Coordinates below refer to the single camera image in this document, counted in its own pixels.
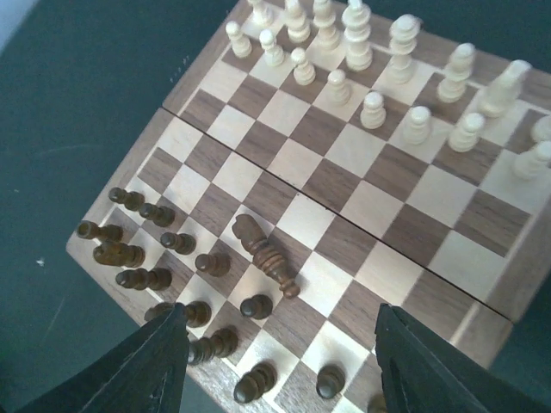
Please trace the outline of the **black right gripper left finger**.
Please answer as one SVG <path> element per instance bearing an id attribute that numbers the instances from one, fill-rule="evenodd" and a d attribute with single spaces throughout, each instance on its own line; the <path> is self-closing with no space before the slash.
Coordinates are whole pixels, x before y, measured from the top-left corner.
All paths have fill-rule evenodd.
<path id="1" fill-rule="evenodd" d="M 134 331 L 20 412 L 178 412 L 189 357 L 184 305 Z"/>

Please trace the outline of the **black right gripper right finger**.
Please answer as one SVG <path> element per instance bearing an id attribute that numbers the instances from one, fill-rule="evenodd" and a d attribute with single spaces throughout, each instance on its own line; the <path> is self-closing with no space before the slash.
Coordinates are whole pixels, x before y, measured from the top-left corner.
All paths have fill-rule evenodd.
<path id="1" fill-rule="evenodd" d="M 375 352 L 389 412 L 549 412 L 402 308 L 379 307 Z"/>

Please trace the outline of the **dark pawn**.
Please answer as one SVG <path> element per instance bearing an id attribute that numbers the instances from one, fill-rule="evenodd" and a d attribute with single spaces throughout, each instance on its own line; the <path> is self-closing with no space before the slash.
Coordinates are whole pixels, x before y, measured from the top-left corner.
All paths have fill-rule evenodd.
<path id="1" fill-rule="evenodd" d="M 187 318 L 187 326 L 190 328 L 200 328 L 208 324 L 212 316 L 210 305 L 205 301 L 196 300 L 187 305 L 174 302 L 161 302 L 149 308 L 144 315 L 144 320 L 149 322 L 165 311 L 170 311 L 174 307 L 180 306 L 183 314 Z"/>

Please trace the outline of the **dark bishop bottom row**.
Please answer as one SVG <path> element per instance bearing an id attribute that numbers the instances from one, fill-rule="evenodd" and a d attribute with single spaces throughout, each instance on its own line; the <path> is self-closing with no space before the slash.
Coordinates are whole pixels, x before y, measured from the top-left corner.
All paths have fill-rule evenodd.
<path id="1" fill-rule="evenodd" d="M 188 364 L 195 366 L 214 357 L 225 358 L 234 353 L 237 347 L 237 333 L 229 328 L 219 329 L 210 337 L 204 336 L 189 344 Z"/>

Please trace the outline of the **dark pawn second row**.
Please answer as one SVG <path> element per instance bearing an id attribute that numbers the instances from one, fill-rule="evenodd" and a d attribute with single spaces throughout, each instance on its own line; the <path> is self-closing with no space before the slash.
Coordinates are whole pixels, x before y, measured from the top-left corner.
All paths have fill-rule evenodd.
<path id="1" fill-rule="evenodd" d="M 229 272 L 231 257 L 223 253 L 200 254 L 195 259 L 195 266 L 202 273 L 221 277 Z"/>
<path id="2" fill-rule="evenodd" d="M 160 238 L 160 243 L 165 248 L 174 250 L 181 255 L 190 255 L 196 246 L 195 238 L 186 233 L 165 232 Z"/>
<path id="3" fill-rule="evenodd" d="M 336 365 L 326 365 L 318 373 L 316 392 L 323 399 L 332 399 L 343 390 L 344 384 L 343 370 Z"/>
<path id="4" fill-rule="evenodd" d="M 151 203 L 143 203 L 139 208 L 139 215 L 159 227 L 168 227 L 175 219 L 175 212 L 171 208 Z"/>
<path id="5" fill-rule="evenodd" d="M 145 203 L 145 196 L 135 191 L 126 191 L 125 189 L 114 187 L 108 191 L 108 197 L 111 201 L 123 205 L 127 210 L 137 212 Z"/>

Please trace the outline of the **dark knight bottom row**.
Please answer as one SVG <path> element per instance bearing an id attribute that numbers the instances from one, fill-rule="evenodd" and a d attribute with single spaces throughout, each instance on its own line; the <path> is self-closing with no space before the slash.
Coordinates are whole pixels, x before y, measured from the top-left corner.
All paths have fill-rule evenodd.
<path id="1" fill-rule="evenodd" d="M 145 260 L 142 247 L 106 240 L 92 251 L 96 262 L 115 267 L 138 268 Z"/>

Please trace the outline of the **dark rook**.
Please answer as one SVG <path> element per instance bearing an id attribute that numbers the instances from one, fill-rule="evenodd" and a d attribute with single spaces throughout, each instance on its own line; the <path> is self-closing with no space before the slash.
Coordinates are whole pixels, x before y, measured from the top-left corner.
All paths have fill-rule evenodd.
<path id="1" fill-rule="evenodd" d="M 123 230 L 118 225 L 99 226 L 92 221 L 83 220 L 78 224 L 76 234 L 82 239 L 98 239 L 101 242 L 105 240 L 119 242 L 122 239 Z"/>

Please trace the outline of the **dark king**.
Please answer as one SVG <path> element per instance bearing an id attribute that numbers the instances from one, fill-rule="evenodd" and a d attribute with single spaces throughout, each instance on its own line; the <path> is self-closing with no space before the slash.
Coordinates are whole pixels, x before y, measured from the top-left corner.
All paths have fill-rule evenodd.
<path id="1" fill-rule="evenodd" d="M 300 287 L 288 272 L 288 260 L 267 238 L 265 232 L 250 214 L 240 214 L 232 225 L 232 232 L 244 250 L 252 255 L 252 263 L 279 284 L 287 299 L 299 295 Z"/>

